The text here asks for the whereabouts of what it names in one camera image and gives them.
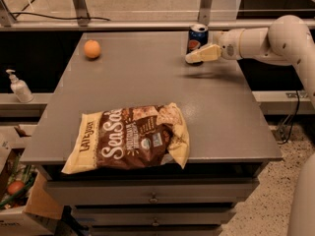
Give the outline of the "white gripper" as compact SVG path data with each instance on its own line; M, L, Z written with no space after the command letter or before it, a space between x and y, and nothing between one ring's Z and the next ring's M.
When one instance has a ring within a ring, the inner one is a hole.
M206 44L185 56L188 64L216 61L220 57L226 60L240 60L240 42L244 29L232 29L229 31L214 31L213 41L217 44Z

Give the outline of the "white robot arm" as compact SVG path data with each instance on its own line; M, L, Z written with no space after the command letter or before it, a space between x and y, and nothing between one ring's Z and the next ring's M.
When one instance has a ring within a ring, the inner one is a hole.
M274 20L267 28L232 29L216 34L215 44L189 52L189 64L255 59L273 65L291 65L315 106L315 42L309 27L293 15ZM287 236L315 236L315 153L303 164L295 187Z

